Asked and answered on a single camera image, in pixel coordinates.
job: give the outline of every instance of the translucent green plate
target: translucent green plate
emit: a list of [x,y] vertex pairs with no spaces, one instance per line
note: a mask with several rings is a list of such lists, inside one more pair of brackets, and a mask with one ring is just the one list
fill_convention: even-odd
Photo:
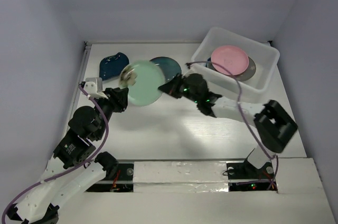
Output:
[[[158,87],[165,83],[164,75],[161,69],[147,60],[139,60],[127,66],[129,70],[133,70],[135,83],[128,85],[128,100],[137,106],[146,106],[155,102],[162,92]],[[120,75],[120,87],[126,87],[121,83],[121,78],[125,73],[125,69]]]

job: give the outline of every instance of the white panel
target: white panel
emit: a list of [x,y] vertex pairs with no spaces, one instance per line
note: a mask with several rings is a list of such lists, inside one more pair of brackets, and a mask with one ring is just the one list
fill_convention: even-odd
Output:
[[220,26],[272,40],[295,0],[63,0],[85,39],[202,40]]
[[[99,63],[107,56],[123,52],[131,62],[157,56],[174,58],[186,72],[186,62],[199,44],[94,44],[84,78],[99,75]],[[104,88],[117,87],[117,80],[104,82]],[[209,84],[210,90],[229,98],[236,96]],[[264,102],[277,100],[292,116],[292,111],[276,69]],[[77,107],[90,105],[83,95]],[[122,114],[113,114],[110,134],[104,151],[120,160],[212,160],[245,158],[257,143],[246,126],[227,118],[212,118],[201,114],[196,104],[182,98],[162,95],[145,107],[129,105]],[[299,133],[287,146],[283,157],[306,157]]]
[[227,183],[226,162],[135,162],[134,183]]
[[59,224],[335,224],[324,193],[84,193]]
[[325,193],[312,158],[280,158],[276,180],[280,194]]

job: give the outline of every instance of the dark blue plate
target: dark blue plate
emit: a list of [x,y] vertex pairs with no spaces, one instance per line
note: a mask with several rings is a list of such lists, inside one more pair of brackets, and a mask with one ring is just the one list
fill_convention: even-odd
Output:
[[160,67],[164,74],[165,82],[170,81],[178,73],[182,73],[180,65],[174,59],[168,57],[157,57],[151,59],[151,62]]

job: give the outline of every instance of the white tabletop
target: white tabletop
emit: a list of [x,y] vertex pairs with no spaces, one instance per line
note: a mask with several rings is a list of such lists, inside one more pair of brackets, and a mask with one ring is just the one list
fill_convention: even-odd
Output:
[[[127,55],[130,62],[160,56],[171,57],[186,72],[184,64],[190,61],[198,46],[197,43],[93,44],[88,63],[84,65],[86,68],[83,79],[98,77],[100,61],[118,52]],[[104,82],[104,88],[116,87],[117,80]],[[209,88],[229,97],[216,85],[209,84]],[[264,102],[270,99],[278,101],[293,117],[278,69],[275,70]],[[80,95],[74,107],[83,105],[93,106]],[[119,160],[245,158],[256,146],[243,123],[227,118],[207,117],[197,110],[193,102],[185,98],[176,100],[165,94],[149,106],[129,105],[124,113],[113,114],[109,128],[110,134],[104,150]],[[306,157],[299,133],[296,133],[280,157]]]

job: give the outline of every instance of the black base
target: black base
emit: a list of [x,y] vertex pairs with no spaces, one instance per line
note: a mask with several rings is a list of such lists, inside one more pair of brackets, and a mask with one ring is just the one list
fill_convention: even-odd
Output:
[[261,169],[256,169],[247,161],[227,163],[229,180],[260,180],[272,179],[274,173],[269,174],[267,168],[273,170],[271,162],[265,163]]

